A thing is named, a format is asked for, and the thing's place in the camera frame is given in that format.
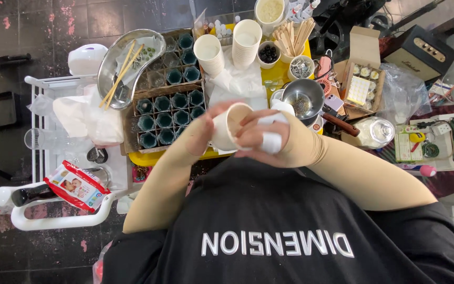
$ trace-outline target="black t-shirt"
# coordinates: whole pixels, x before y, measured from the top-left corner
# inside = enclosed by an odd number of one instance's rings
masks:
[[[454,283],[439,203],[366,212],[330,186],[248,158],[197,179],[167,230],[121,234],[104,284]]]

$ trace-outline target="glass jar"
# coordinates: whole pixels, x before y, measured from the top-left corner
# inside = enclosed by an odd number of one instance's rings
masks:
[[[360,134],[353,137],[344,132],[341,133],[341,140],[361,149],[379,149],[382,148],[394,138],[395,128],[386,119],[371,116],[352,124]]]

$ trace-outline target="wooden handle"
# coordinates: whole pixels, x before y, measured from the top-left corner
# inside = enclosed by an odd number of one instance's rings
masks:
[[[328,121],[332,124],[337,125],[344,132],[350,134],[353,137],[357,137],[358,134],[360,134],[360,130],[358,130],[355,126],[353,126],[349,123],[346,123],[331,114],[323,113],[322,116],[323,116],[323,119],[325,119],[326,121]]]

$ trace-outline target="beige arm sleeve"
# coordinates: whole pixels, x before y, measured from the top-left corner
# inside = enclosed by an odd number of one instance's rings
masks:
[[[181,210],[190,170],[200,156],[188,153],[187,140],[204,123],[194,120],[152,168],[123,222],[123,232],[165,229]]]
[[[300,120],[290,122],[290,137],[281,151],[288,167],[307,166],[364,210],[384,211],[437,202],[417,178],[368,152],[318,135]]]

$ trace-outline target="small box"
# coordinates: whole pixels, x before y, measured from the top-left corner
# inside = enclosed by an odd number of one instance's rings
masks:
[[[365,109],[353,102],[345,100],[347,94],[350,93],[351,82],[354,76],[355,64],[373,69],[379,69],[381,59],[379,55],[379,37],[378,30],[372,30],[361,27],[353,27],[350,32],[350,59],[346,64],[343,75],[343,84],[341,86],[341,99],[344,100],[344,108],[346,113],[355,113],[355,117],[362,117],[376,113],[379,110],[382,99],[383,83],[385,72],[380,70],[379,78],[376,81],[374,91],[374,99],[372,100],[372,109]]]

